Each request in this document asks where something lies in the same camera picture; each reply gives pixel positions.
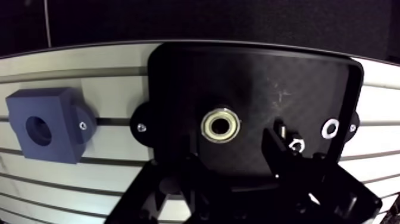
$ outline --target black plate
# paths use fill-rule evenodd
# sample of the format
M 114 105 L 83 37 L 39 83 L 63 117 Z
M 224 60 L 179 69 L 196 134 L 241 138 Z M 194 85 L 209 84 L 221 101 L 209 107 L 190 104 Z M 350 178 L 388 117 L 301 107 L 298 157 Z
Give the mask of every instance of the black plate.
M 304 157 L 320 152 L 339 159 L 363 68 L 350 58 L 289 49 L 166 43 L 150 56 L 148 76 L 157 160 L 190 148 L 227 178 L 265 178 L 271 172 L 261 153 L 262 132 L 278 117 L 304 138 Z M 225 144 L 207 141 L 200 131 L 202 116 L 219 104 L 241 119 L 238 136 Z M 321 128 L 331 118 L 340 121 L 339 131 L 326 140 Z

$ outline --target dark wall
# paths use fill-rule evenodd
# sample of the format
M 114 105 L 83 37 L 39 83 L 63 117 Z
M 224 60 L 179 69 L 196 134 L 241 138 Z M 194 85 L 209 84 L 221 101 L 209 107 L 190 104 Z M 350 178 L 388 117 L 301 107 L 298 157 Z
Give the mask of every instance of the dark wall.
M 47 47 L 43 1 L 0 0 L 5 5 L 0 5 L 0 30 L 7 33 L 0 34 L 1 55 Z M 223 39 L 305 46 L 395 62 L 400 58 L 397 0 L 393 4 L 392 0 L 47 1 L 53 47 Z

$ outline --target blue block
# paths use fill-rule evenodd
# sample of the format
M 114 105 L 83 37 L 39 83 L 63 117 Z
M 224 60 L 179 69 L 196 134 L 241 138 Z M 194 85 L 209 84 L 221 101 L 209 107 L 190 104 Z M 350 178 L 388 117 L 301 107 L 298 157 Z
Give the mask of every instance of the blue block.
M 6 102 L 25 158 L 78 163 L 96 131 L 93 112 L 73 88 L 21 89 Z

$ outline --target black plastic part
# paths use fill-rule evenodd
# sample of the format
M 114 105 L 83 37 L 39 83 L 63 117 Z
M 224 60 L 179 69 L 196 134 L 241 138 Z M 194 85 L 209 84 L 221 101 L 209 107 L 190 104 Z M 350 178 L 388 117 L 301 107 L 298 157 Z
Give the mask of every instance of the black plastic part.
M 354 131 L 351 131 L 351 125 L 355 126 Z M 346 142 L 350 141 L 350 139 L 353 138 L 353 136 L 357 133 L 359 126 L 360 126 L 360 118 L 358 117 L 358 113 L 354 112 L 353 116 L 351 117 L 350 127 L 346 134 L 346 139 L 345 139 Z
M 262 136 L 261 151 L 274 174 L 276 189 L 232 191 L 193 154 L 173 163 L 149 161 L 129 186 L 105 223 L 158 223 L 174 178 L 191 211 L 184 223 L 326 223 L 362 224 L 382 201 L 338 164 L 320 156 L 303 158 L 272 129 Z M 310 199 L 310 194 L 319 204 Z
M 337 162 L 361 85 L 361 65 L 346 57 L 287 48 L 217 43 L 166 43 L 148 61 L 154 116 L 154 155 L 174 160 L 181 138 L 211 170 L 226 177 L 273 178 L 259 150 L 262 132 L 281 117 L 304 138 L 304 157 Z M 241 120 L 238 135 L 215 144 L 201 135 L 202 116 L 227 105 Z M 335 138 L 321 137 L 327 119 L 340 121 Z
M 137 107 L 129 121 L 130 131 L 135 139 L 147 147 L 154 146 L 154 124 L 152 119 L 152 110 L 149 102 L 144 102 Z M 146 131 L 138 131 L 138 124 L 143 124 Z

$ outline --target white slatwall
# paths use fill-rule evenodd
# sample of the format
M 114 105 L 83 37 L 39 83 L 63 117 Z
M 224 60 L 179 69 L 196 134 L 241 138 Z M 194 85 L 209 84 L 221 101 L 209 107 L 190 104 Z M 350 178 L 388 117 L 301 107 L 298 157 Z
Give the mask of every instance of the white slatwall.
M 128 119 L 148 99 L 145 73 L 80 77 L 79 71 L 145 67 L 157 46 L 100 46 L 0 60 L 0 99 L 23 88 L 71 86 L 81 91 L 98 117 Z M 346 144 L 340 165 L 379 197 L 385 197 L 400 190 L 400 106 L 396 103 L 400 99 L 400 68 L 357 60 L 365 70 L 357 112 L 366 126 Z M 65 70 L 78 72 L 70 77 L 59 75 Z M 7 116 L 5 101 L 0 100 L 0 117 Z M 127 126 L 99 126 L 83 155 L 114 160 L 110 164 L 25 159 L 7 122 L 0 122 L 0 148 L 4 149 L 0 150 L 0 218 L 13 224 L 102 223 L 140 171 L 135 165 L 114 162 L 151 158 L 149 149 L 132 137 Z M 396 198 L 384 198 L 381 212 L 388 211 Z M 160 219 L 180 221 L 189 215 L 184 201 L 168 200 Z M 375 223 L 384 216 L 377 216 Z

